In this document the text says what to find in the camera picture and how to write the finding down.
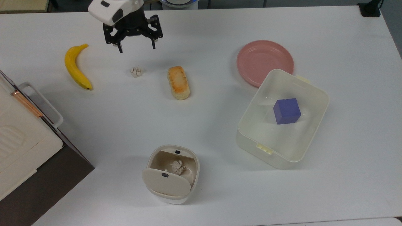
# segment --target black button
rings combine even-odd
[[[119,9],[112,17],[113,23],[116,23],[123,17],[123,10]]]
[[[100,4],[103,5],[104,7],[109,7],[110,6],[110,4],[105,2],[105,1],[101,1]]]

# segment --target white plastic container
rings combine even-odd
[[[295,123],[277,125],[274,104],[291,98],[297,99],[301,117]],[[328,94],[308,80],[272,70],[239,122],[236,143],[273,167],[288,169],[303,158],[328,103]]]
[[[30,84],[24,83],[18,88],[26,86]],[[63,145],[42,119],[19,101],[28,102],[28,99],[14,95],[16,93],[20,92],[16,92],[0,70],[0,200],[35,174]]]
[[[172,165],[180,161],[183,171],[174,174]],[[148,190],[160,200],[171,204],[184,203],[197,185],[200,164],[197,156],[189,149],[164,145],[151,155],[142,179]]]

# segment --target plastic container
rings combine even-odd
[[[183,171],[174,174],[172,165],[180,161]],[[182,204],[197,185],[200,164],[197,156],[189,149],[164,145],[151,155],[147,168],[142,171],[142,179],[148,190],[160,200]]]
[[[296,98],[301,117],[277,125],[274,104]],[[328,107],[328,94],[309,81],[280,69],[269,72],[241,118],[236,143],[278,169],[288,169],[306,153]]]

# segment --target white appliance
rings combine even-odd
[[[198,9],[199,0],[160,0],[163,10]]]
[[[44,115],[0,71],[0,200],[32,176],[57,153],[62,140],[45,123]],[[59,126],[62,118],[51,126]]]

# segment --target container handle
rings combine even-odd
[[[307,84],[310,84],[310,80],[306,79],[305,77],[301,77],[300,75],[297,74],[296,78],[302,80],[303,82],[305,82]]]
[[[37,90],[37,89],[35,89],[33,86],[32,86],[32,84],[31,83],[29,83],[29,82],[24,82],[24,83],[22,83],[22,84],[20,84],[19,86],[18,86],[18,88],[19,89],[24,89],[24,88],[26,88],[26,87],[31,87],[35,92],[36,92],[36,94],[38,94],[39,96],[40,96],[40,98],[42,98],[42,100],[54,111],[54,113],[59,117],[59,119],[57,120],[57,122],[55,122],[55,123],[52,123],[52,126],[54,127],[54,128],[57,128],[57,127],[59,127],[62,123],[63,123],[63,116],[60,114],[60,112],[58,111],[58,110],[56,110],[56,108],[55,107],[53,107],[53,105],[51,105],[51,103]]]
[[[268,153],[269,155],[272,155],[272,153],[274,152],[274,150],[272,150],[272,149],[268,148],[267,146],[264,146],[264,145],[262,145],[262,144],[260,144],[260,143],[257,144],[257,148],[259,148],[259,149],[265,151],[265,152]]]

